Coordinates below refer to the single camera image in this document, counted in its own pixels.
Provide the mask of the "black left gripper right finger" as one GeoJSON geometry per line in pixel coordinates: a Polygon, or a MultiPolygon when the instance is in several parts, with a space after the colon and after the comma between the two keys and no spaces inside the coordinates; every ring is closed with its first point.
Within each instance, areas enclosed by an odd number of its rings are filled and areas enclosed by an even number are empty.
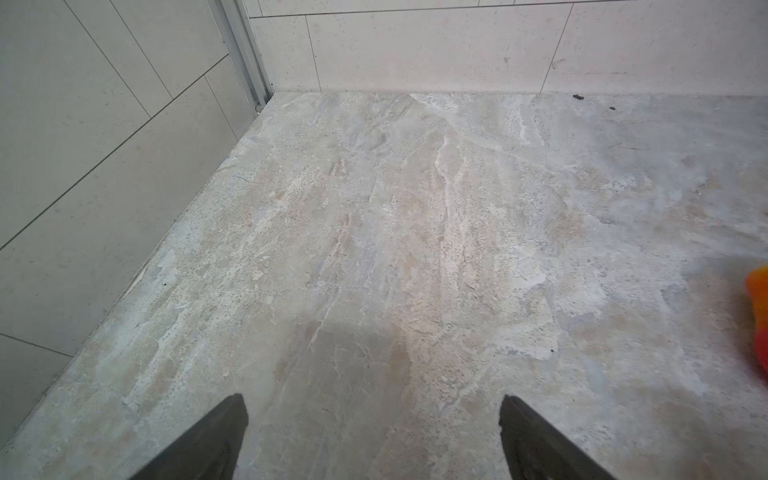
{"type": "Polygon", "coordinates": [[[499,427],[512,479],[614,479],[517,396],[503,398],[499,427]]]}

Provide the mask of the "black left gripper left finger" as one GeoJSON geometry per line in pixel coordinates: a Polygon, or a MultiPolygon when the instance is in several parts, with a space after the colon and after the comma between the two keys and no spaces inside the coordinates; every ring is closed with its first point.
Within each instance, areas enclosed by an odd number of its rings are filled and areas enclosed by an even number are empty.
{"type": "Polygon", "coordinates": [[[230,395],[130,479],[232,479],[248,422],[243,395],[230,395]]]}

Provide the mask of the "red orange fake mango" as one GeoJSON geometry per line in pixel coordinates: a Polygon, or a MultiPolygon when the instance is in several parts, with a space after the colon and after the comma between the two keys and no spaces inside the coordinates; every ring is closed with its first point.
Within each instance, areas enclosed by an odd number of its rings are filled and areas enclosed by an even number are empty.
{"type": "Polygon", "coordinates": [[[754,351],[759,365],[768,370],[768,267],[761,266],[749,273],[745,286],[751,301],[755,319],[754,351]]]}

